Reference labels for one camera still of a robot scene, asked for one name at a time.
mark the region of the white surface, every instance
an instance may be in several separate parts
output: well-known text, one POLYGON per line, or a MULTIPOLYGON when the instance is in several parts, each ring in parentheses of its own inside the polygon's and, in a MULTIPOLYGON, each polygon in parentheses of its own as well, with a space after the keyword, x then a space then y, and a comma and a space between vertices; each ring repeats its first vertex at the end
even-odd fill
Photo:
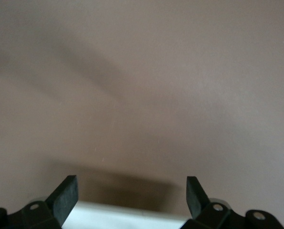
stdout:
POLYGON ((0 206, 65 167, 186 176, 284 224, 284 1, 0 1, 0 206))
POLYGON ((179 229, 186 219, 129 208, 78 203, 63 229, 179 229))

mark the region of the beige wall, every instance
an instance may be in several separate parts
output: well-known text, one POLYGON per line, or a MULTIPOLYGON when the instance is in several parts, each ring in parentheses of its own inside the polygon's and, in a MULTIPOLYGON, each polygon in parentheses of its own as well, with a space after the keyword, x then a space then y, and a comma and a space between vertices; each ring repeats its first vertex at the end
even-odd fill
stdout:
POLYGON ((284 1, 0 1, 0 206, 72 172, 284 224, 284 1))

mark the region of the metal screw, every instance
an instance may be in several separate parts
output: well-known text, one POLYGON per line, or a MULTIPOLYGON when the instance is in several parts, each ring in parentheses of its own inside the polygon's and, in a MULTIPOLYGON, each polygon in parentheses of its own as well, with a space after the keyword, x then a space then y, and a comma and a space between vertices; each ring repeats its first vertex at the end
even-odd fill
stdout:
POLYGON ((38 207, 39 207, 38 204, 33 204, 33 205, 30 207, 30 210, 34 210, 34 209, 36 209, 36 208, 38 208, 38 207))
POLYGON ((223 210, 223 207, 222 207, 220 204, 214 204, 214 205, 213 205, 213 208, 214 208, 216 211, 222 211, 222 210, 223 210))
POLYGON ((264 220, 264 219, 266 219, 266 217, 265 217, 261 212, 258 212, 258 211, 254 212, 254 213, 253 213, 253 216, 256 217, 256 218, 259 219, 259 220, 264 220))

